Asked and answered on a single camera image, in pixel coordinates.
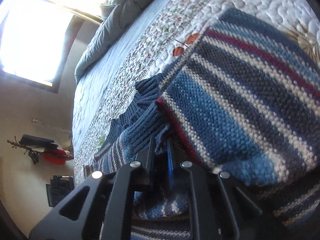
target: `knit fabric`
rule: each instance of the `knit fabric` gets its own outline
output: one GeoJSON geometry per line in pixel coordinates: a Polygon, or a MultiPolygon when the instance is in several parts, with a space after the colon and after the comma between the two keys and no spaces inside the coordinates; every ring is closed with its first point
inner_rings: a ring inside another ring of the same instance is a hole
{"type": "Polygon", "coordinates": [[[162,74],[136,84],[85,175],[117,171],[154,136],[155,189],[135,194],[132,239],[189,239],[188,196],[166,183],[161,149],[170,124],[175,150],[209,171],[229,171],[298,230],[320,200],[319,79],[292,40],[229,9],[162,74]]]}

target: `bed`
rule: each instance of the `bed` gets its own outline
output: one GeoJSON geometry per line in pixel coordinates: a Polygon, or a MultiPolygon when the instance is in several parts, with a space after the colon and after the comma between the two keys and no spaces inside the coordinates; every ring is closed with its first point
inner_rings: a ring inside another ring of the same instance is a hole
{"type": "Polygon", "coordinates": [[[72,129],[76,184],[84,180],[83,166],[93,162],[111,120],[131,103],[135,82],[160,73],[175,59],[173,50],[179,42],[230,7],[287,33],[320,66],[320,23],[306,0],[153,0],[90,65],[76,88],[72,129]]]}

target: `window frame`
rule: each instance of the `window frame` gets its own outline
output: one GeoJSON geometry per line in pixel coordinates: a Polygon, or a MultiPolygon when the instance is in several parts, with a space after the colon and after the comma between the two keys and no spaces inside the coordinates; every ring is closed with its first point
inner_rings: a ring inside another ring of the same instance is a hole
{"type": "MultiPolygon", "coordinates": [[[[4,24],[6,22],[6,18],[3,20],[3,22],[1,23],[0,25],[0,46],[1,46],[1,39],[2,39],[2,34],[3,34],[3,30],[4,30],[4,24]]],[[[52,80],[52,87],[51,86],[48,86],[48,85],[45,85],[45,84],[41,84],[41,83],[38,83],[36,81],[33,81],[33,80],[29,80],[29,79],[26,79],[26,78],[23,78],[23,77],[19,77],[19,76],[16,76],[14,74],[10,74],[10,73],[7,73],[3,70],[3,64],[1,63],[1,59],[0,59],[0,74],[5,76],[5,77],[8,77],[8,78],[12,78],[12,79],[15,79],[17,80],[18,82],[21,82],[21,83],[25,83],[25,84],[28,84],[28,85],[31,85],[31,86],[34,86],[34,87],[37,87],[37,88],[40,88],[40,89],[43,89],[43,90],[47,90],[49,92],[52,92],[52,93],[55,93],[57,94],[58,91],[59,91],[59,86],[60,86],[60,80],[61,80],[61,77],[62,77],[62,73],[63,73],[63,70],[64,70],[64,67],[65,67],[65,64],[67,62],[67,59],[68,59],[68,56],[69,56],[69,53],[70,53],[70,50],[71,50],[71,47],[76,39],[76,36],[83,24],[85,20],[74,15],[66,29],[66,32],[65,32],[65,38],[64,38],[64,41],[63,41],[63,47],[62,47],[62,55],[61,55],[61,60],[60,60],[60,63],[59,63],[59,66],[57,68],[57,71],[56,71],[56,75],[54,77],[54,79],[52,80]]]]}

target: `beige wall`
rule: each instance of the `beige wall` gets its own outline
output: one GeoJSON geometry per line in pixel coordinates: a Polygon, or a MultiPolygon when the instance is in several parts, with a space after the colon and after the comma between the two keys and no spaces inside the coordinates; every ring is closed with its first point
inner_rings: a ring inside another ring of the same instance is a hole
{"type": "Polygon", "coordinates": [[[3,156],[3,181],[7,212],[20,230],[28,236],[30,230],[50,210],[45,184],[53,175],[73,175],[72,161],[58,166],[40,159],[37,165],[23,155],[23,149],[12,149],[7,139],[20,140],[23,134],[48,138],[61,144],[68,140],[68,131],[47,128],[32,123],[32,118],[44,124],[71,128],[73,97],[76,89],[74,69],[93,37],[97,26],[85,22],[71,48],[64,68],[58,94],[19,83],[0,75],[0,156],[3,156]]]}
{"type": "Polygon", "coordinates": [[[31,158],[23,155],[24,149],[12,149],[7,139],[20,140],[29,134],[53,139],[55,143],[68,140],[68,133],[61,129],[46,128],[12,117],[0,116],[0,156],[3,157],[3,202],[7,212],[28,236],[30,230],[51,210],[48,205],[45,184],[50,184],[53,175],[73,176],[73,163],[67,161],[64,166],[46,162],[41,156],[34,165],[31,158]]]}

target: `metal screw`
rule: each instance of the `metal screw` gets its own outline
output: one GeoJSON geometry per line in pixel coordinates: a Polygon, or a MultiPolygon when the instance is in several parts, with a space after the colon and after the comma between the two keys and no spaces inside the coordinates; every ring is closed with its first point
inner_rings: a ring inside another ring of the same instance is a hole
{"type": "Polygon", "coordinates": [[[222,171],[222,172],[220,172],[220,177],[223,179],[227,179],[230,177],[230,173],[227,171],[222,171]]]}
{"type": "Polygon", "coordinates": [[[130,163],[130,166],[133,167],[133,168],[138,168],[141,166],[141,162],[139,161],[133,161],[130,163]]]}
{"type": "Polygon", "coordinates": [[[94,179],[100,179],[103,173],[101,171],[94,171],[91,175],[94,179]]]}
{"type": "Polygon", "coordinates": [[[181,165],[182,165],[182,167],[190,168],[190,167],[192,166],[192,162],[185,161],[185,162],[183,162],[181,165]]]}

